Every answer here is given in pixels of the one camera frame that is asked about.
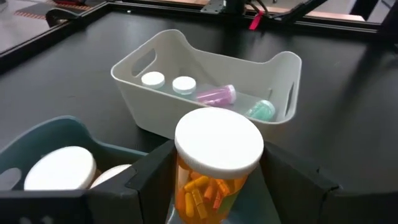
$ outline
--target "floor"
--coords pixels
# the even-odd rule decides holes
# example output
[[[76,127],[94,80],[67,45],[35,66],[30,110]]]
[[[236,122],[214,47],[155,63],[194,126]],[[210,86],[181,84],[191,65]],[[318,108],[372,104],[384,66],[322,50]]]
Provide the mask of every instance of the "floor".
[[[14,15],[19,9],[44,1],[46,0],[8,0],[5,9],[2,10],[0,6],[0,52],[29,40],[49,29],[45,20]],[[329,0],[316,10],[321,12],[348,14],[354,1],[355,0]],[[263,2],[268,6],[292,8],[302,2],[302,0],[278,0],[276,4],[273,4],[272,0],[263,0]],[[382,2],[379,2],[374,13],[369,18],[369,21],[381,22],[388,11],[388,7]]]

